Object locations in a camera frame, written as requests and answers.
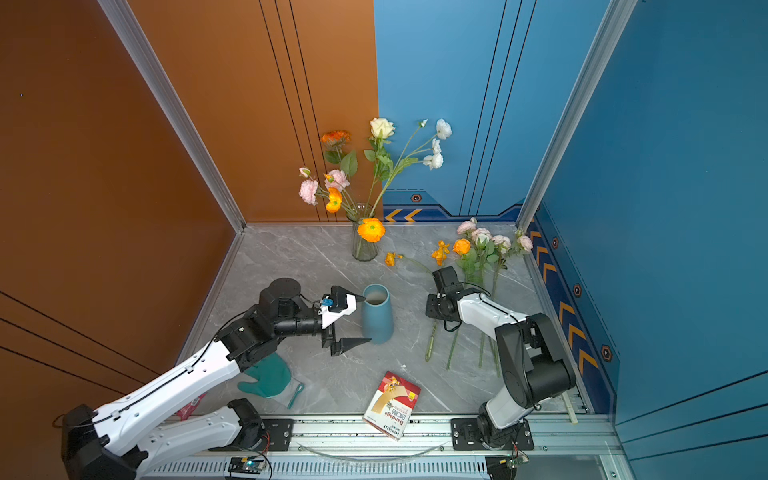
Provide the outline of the teal cylindrical vase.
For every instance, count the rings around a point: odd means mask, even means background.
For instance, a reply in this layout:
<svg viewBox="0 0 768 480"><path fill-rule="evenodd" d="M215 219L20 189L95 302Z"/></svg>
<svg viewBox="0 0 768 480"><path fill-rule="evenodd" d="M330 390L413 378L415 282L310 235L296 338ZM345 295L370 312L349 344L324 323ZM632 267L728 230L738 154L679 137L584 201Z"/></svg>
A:
<svg viewBox="0 0 768 480"><path fill-rule="evenodd" d="M365 288L363 295L362 333L372 344L384 344L394 333L390 292L381 284L371 284Z"/></svg>

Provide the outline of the clear glass vase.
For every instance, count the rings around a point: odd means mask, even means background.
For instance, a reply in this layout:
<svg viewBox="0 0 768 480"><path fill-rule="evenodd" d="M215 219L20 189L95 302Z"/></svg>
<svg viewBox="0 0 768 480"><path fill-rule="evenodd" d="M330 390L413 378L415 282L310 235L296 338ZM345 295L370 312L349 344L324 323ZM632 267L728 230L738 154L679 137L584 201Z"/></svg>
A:
<svg viewBox="0 0 768 480"><path fill-rule="evenodd" d="M363 219L368 217L369 211L369 205L357 203L353 213L347 215L352 225L351 253L353 258L360 262L371 261L378 255L377 244L365 240L358 232L358 227L363 224Z"/></svg>

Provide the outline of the orange flower bunch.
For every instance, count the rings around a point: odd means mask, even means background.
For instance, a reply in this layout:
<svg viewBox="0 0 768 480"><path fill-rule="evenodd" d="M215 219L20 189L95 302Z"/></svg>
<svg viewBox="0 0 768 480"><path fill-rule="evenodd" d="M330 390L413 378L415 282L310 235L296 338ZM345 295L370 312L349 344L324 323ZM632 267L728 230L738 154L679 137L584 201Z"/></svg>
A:
<svg viewBox="0 0 768 480"><path fill-rule="evenodd" d="M440 240L438 242L437 249L431 254L431 256L436 261L436 264L438 266L442 266L443 263L448 258L449 251L450 251L449 245L446 242ZM405 260L406 262L408 262L408 263L410 263L412 265L418 266L419 268L424 270L427 274L432 274L431 268L427 267L423 262L420 262L420 261L418 261L418 260L416 260L414 258L407 257L407 256L405 256L403 254L399 254L399 253L396 253L396 252L387 252L386 256L385 256L384 262L385 262L385 265L387 267L394 268L399 260ZM426 362L429 362L431 360L432 356L433 356L434 345L435 345L435 340L436 340L436 336L437 336L437 328L438 328L438 323L437 323L437 321L434 321L433 322L433 326L432 326L432 331L431 331L431 334L430 334L430 337L429 337L429 341L428 341L428 344L427 344L427 348L426 348L426 351L425 351L425 361Z"/></svg>

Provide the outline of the yellow orange ranunculus stem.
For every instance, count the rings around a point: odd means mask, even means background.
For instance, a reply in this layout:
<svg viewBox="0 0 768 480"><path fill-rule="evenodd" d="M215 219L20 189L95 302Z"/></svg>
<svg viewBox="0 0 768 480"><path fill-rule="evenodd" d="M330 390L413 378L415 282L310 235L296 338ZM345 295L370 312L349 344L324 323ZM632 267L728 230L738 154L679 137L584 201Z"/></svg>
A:
<svg viewBox="0 0 768 480"><path fill-rule="evenodd" d="M480 258L473 243L466 238L459 239L453 245L453 252L458 256L456 265L462 270L464 281L483 286Z"/></svg>

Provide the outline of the orange poppy flower stem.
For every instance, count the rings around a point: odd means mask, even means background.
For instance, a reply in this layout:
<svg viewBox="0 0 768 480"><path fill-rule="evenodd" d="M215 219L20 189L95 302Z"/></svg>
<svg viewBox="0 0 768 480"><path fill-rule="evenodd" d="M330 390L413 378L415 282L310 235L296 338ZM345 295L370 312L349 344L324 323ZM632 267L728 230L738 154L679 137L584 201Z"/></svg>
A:
<svg viewBox="0 0 768 480"><path fill-rule="evenodd" d="M373 217L363 217L359 209L344 199L341 191L329 188L326 192L326 210L329 213L337 213L343 210L353 223L356 234L369 243L378 243L386 234L383 223Z"/></svg>

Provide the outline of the pink peony flower stem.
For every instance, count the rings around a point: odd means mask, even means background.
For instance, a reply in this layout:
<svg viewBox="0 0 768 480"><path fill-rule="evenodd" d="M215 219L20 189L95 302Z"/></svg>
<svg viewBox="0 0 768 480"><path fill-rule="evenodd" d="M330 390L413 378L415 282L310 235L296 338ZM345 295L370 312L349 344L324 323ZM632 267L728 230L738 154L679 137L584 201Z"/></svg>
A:
<svg viewBox="0 0 768 480"><path fill-rule="evenodd" d="M317 206L323 201L325 209L330 214L343 211L352 221L363 217L363 212L353 200L349 191L350 177L343 170L335 169L316 178L308 167L298 169L302 179L299 197L308 205Z"/></svg>

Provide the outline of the white ranunculus flower stem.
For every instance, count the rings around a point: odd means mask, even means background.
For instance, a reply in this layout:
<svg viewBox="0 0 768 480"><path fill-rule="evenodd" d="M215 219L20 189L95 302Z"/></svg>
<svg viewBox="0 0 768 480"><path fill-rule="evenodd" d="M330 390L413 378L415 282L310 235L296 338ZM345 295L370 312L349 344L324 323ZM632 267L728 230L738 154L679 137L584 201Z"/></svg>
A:
<svg viewBox="0 0 768 480"><path fill-rule="evenodd" d="M444 119L438 119L436 122L435 133L432 134L423 144L419 146L411 146L414 138L417 134L421 133L429 123L428 119L423 119L417 122L417 127L410 135L402 148L400 154L394 158L387 146L392 143L392 137L389 138L390 143L386 146L390 152L392 160L394 162L393 171L390 177L386 181L382 181L380 186L381 190L372 204L372 212L382 203L383 196L390 188L394 179L401 175L406 169L413 165L421 164L426 166L429 170L438 170L443 167L444 155L442 152L441 142L448 140L453 130L451 125Z"/></svg>

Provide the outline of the orange gerbera flower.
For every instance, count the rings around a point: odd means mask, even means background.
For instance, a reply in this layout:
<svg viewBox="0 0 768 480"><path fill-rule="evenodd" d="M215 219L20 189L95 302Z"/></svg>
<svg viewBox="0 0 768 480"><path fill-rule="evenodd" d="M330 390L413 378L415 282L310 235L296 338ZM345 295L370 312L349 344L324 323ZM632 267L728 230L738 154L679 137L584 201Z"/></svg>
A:
<svg viewBox="0 0 768 480"><path fill-rule="evenodd" d="M337 190L346 205L354 207L349 187L358 171L358 159L357 152L348 148L351 134L345 130L333 130L323 134L320 142L325 162L333 167L324 175L326 188Z"/></svg>

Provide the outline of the cream white rose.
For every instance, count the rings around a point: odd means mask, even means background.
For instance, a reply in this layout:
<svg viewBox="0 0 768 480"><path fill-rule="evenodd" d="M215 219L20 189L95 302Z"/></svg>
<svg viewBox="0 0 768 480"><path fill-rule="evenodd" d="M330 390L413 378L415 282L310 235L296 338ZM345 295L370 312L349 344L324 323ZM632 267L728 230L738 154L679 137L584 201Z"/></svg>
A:
<svg viewBox="0 0 768 480"><path fill-rule="evenodd" d="M373 165L373 180L368 199L372 198L374 188L382 181L388 180L393 171L394 162L386 146L390 143L389 138L395 133L395 126L386 118L374 118L370 121L370 133L368 141L371 148L363 151L365 158Z"/></svg>

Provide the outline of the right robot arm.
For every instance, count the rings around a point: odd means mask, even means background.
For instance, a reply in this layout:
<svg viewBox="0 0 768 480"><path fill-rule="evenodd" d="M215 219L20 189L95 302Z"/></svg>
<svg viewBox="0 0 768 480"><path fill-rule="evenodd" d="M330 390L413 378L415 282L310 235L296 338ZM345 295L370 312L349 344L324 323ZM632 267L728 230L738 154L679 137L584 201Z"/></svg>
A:
<svg viewBox="0 0 768 480"><path fill-rule="evenodd" d="M501 449L524 430L537 405L576 386L571 354L547 315L504 307L460 281L452 267L435 270L432 277L437 292L428 296L425 314L445 324L474 326L496 342L504 387L480 407L477 428L484 446Z"/></svg>

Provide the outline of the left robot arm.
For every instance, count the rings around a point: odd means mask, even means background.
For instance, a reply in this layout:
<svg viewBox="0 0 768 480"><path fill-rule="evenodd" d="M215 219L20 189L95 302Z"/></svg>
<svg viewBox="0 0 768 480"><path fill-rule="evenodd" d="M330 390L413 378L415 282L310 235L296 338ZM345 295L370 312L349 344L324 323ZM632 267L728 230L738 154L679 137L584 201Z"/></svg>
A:
<svg viewBox="0 0 768 480"><path fill-rule="evenodd" d="M71 479L137 479L210 448L249 449L264 438L263 421L246 399L211 414L168 418L276 352L291 336L319 336L334 356L364 344L335 336L334 323L357 310L364 296L334 285L320 300L303 298L300 284L279 278L257 304L227 321L212 339L139 389L96 409L80 405L62 420L61 458Z"/></svg>

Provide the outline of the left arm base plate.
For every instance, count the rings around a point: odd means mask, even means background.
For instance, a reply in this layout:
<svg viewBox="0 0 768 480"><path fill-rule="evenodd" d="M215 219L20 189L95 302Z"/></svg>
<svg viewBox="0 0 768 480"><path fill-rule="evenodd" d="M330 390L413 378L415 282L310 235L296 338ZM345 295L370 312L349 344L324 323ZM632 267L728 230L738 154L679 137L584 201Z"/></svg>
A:
<svg viewBox="0 0 768 480"><path fill-rule="evenodd" d="M262 419L243 427L230 444L210 448L210 451L286 452L290 447L293 427L293 419Z"/></svg>

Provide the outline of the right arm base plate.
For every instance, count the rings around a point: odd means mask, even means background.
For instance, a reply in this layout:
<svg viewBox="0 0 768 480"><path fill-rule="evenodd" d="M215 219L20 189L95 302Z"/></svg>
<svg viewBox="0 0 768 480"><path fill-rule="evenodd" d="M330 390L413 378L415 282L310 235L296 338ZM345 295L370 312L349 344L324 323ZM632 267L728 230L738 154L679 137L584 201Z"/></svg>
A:
<svg viewBox="0 0 768 480"><path fill-rule="evenodd" d="M456 451L535 449L533 435L526 419L504 429L496 428L486 417L453 418L451 439Z"/></svg>

